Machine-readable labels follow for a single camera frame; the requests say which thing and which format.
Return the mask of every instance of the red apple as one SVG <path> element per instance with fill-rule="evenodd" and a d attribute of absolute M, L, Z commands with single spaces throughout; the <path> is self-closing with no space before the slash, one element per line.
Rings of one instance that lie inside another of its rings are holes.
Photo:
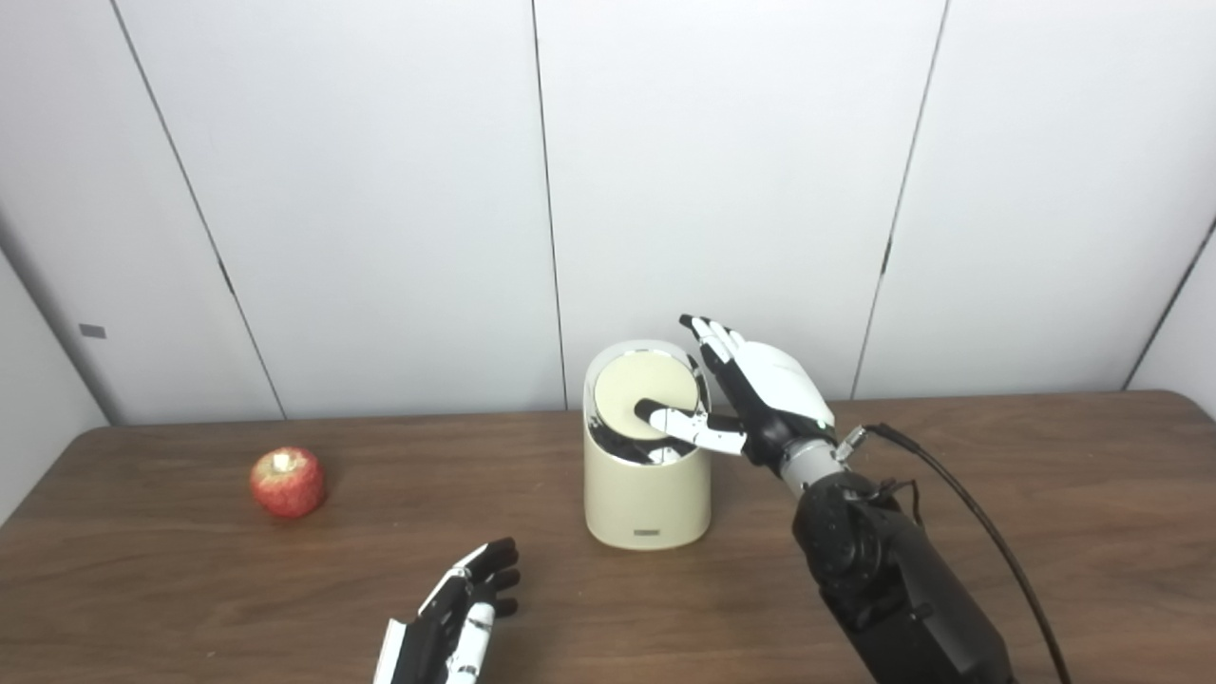
<path fill-rule="evenodd" d="M 265 454 L 249 473 L 253 498 L 282 517 L 300 517 L 325 499 L 325 473 L 313 452 L 282 447 Z"/>

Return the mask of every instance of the white finger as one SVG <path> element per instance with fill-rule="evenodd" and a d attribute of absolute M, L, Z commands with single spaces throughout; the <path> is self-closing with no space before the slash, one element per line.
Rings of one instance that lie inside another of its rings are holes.
<path fill-rule="evenodd" d="M 726 344 L 726 348 L 731 352 L 738 351 L 734 344 L 734 340 L 731 338 L 731 333 L 726 331 L 726 326 L 717 323 L 716 320 L 709 321 L 709 329 L 714 331 L 714 335 Z"/>
<path fill-rule="evenodd" d="M 705 319 L 696 316 L 692 319 L 692 331 L 697 333 L 698 342 L 706 342 L 714 337 L 714 331 L 705 323 Z"/>
<path fill-rule="evenodd" d="M 709 427 L 709 414 L 704 413 L 687 415 L 677 409 L 665 408 L 652 413 L 647 422 L 651 427 L 681 442 L 736 456 L 743 454 L 743 443 L 747 442 L 747 434 L 742 432 Z"/>
<path fill-rule="evenodd" d="M 460 640 L 447 663 L 447 684 L 475 684 L 485 661 L 485 650 L 490 645 L 490 630 L 494 628 L 494 607 L 490 604 L 477 602 L 469 606 L 465 626 L 460 630 Z"/>

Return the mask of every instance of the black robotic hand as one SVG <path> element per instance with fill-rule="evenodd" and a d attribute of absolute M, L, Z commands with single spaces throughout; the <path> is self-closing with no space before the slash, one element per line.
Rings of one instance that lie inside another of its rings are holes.
<path fill-rule="evenodd" d="M 516 540 L 483 544 L 444 573 L 407 624 L 389 619 L 372 684 L 475 684 L 496 617 L 514 615 L 499 592 L 519 583 Z"/>

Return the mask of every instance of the cream-colored container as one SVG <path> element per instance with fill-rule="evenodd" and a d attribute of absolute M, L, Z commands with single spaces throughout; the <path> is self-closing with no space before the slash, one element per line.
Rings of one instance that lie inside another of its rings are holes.
<path fill-rule="evenodd" d="M 709 410 L 705 379 L 680 347 L 635 340 L 601 352 L 582 397 L 587 528 L 609 546 L 670 549 L 709 528 L 709 454 L 638 419 L 643 398 Z"/>

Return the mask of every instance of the robotic hand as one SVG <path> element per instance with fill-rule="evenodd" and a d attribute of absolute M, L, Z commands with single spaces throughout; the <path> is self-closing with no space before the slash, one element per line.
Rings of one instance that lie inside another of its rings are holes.
<path fill-rule="evenodd" d="M 743 454 L 799 498 L 794 538 L 820 596 L 878 684 L 1013 684 L 1000 633 L 917 522 L 894 498 L 906 483 L 876 483 L 845 461 L 844 442 L 811 379 L 789 354 L 694 316 L 705 365 L 738 419 L 642 399 L 637 416 L 671 437 Z"/>
<path fill-rule="evenodd" d="M 516 540 L 483 544 L 444 573 L 413 622 L 389 619 L 372 684 L 475 684 L 495 617 L 518 610 L 497 593 L 519 583 Z"/>

